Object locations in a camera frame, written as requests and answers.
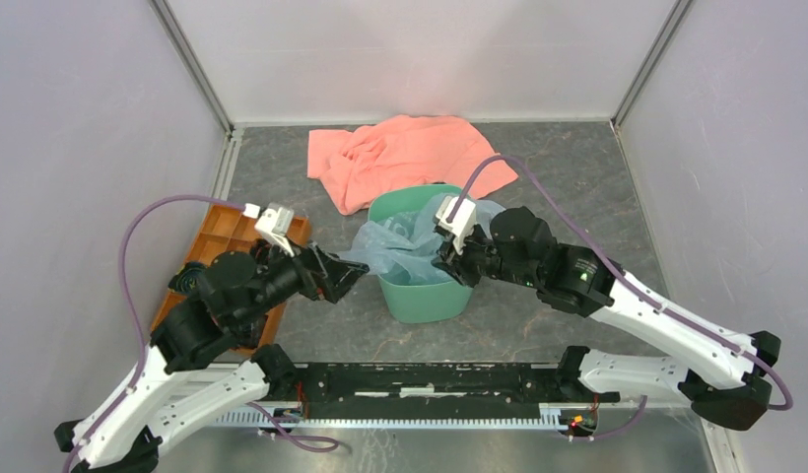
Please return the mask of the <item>translucent blue trash bag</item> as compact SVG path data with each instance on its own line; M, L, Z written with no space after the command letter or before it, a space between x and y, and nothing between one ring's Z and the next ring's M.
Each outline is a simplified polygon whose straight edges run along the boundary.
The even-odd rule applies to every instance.
M372 275L400 286L426 286L452 278L433 266L442 238L434 216L448 194L441 192L414 211L396 212L361 225L342 259L366 264Z

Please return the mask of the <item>green trash bin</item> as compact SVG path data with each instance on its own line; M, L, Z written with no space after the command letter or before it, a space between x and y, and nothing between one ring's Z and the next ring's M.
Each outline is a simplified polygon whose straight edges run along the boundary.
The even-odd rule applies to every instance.
M395 214L421 211L431 198L440 194L458 195L458 186L433 183L386 192L370 204L368 222L382 223ZM385 276L378 283L392 316L401 323L431 323L458 316L467 307L472 288L453 280L437 284L398 284Z

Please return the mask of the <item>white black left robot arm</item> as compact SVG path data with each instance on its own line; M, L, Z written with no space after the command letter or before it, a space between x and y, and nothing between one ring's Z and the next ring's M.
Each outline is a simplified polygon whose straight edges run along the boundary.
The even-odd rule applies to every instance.
M152 330L141 358L98 410L60 424L66 472L150 472L179 441L235 407L268 397L284 401L296 367L277 344L257 349L226 377L169 403L176 389L240 345L258 317L295 295L338 303L368 274L365 263L319 248L265 244L264 253L225 251L195 288Z

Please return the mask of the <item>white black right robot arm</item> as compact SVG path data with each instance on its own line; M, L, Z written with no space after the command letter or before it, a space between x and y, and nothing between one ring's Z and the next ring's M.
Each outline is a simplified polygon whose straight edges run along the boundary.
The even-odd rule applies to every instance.
M684 400L700 417L734 431L750 429L772 409L780 351L772 333L734 332L701 318L592 249L559 242L525 207L501 211L482 226L472 201L447 197L434 222L441 239L434 265L457 283L474 287L489 278L530 288L557 311L613 326L659 350L645 357L568 347L555 376L563 399Z

